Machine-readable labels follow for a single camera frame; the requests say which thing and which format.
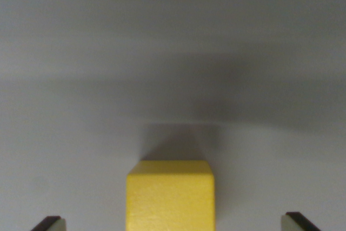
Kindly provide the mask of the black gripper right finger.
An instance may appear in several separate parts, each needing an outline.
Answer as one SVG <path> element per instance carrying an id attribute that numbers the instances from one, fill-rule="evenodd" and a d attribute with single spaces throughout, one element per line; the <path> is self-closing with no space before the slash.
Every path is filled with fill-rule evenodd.
<path id="1" fill-rule="evenodd" d="M 300 212 L 287 212 L 281 216 L 281 231 L 321 231 Z"/>

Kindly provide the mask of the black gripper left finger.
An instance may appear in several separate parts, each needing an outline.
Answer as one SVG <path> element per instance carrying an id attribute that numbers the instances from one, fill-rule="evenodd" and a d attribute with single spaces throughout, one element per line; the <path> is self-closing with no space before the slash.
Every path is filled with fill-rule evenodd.
<path id="1" fill-rule="evenodd" d="M 60 216 L 47 216 L 31 231 L 66 231 L 66 220 Z"/>

